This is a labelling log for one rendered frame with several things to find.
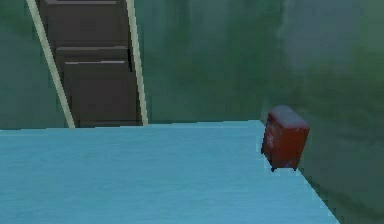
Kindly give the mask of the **dark brown room door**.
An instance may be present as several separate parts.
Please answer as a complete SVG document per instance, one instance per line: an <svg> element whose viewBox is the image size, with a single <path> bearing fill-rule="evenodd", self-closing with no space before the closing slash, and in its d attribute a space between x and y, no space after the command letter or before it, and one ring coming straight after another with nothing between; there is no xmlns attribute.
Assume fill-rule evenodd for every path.
<svg viewBox="0 0 384 224"><path fill-rule="evenodd" d="M25 1L66 125L146 125L134 0Z"/></svg>

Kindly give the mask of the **red cabinet with grey top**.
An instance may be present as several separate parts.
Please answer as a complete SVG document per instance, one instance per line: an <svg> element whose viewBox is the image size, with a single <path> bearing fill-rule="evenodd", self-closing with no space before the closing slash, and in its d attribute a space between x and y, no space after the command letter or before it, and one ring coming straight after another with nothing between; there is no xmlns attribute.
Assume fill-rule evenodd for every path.
<svg viewBox="0 0 384 224"><path fill-rule="evenodd" d="M271 165L297 170L309 135L310 125L292 108L278 105L267 116L261 153Z"/></svg>

